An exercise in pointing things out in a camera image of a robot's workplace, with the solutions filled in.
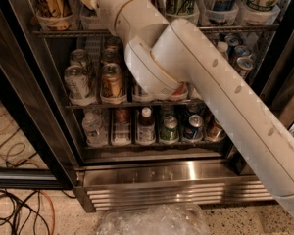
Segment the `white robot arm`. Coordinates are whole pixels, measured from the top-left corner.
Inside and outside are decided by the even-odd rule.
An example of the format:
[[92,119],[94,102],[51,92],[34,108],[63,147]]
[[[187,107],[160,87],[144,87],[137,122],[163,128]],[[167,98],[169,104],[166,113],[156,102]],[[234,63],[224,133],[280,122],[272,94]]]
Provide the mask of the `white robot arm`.
[[294,137],[190,21],[150,0],[80,0],[122,40],[137,83],[163,99],[192,84],[265,188],[294,217]]

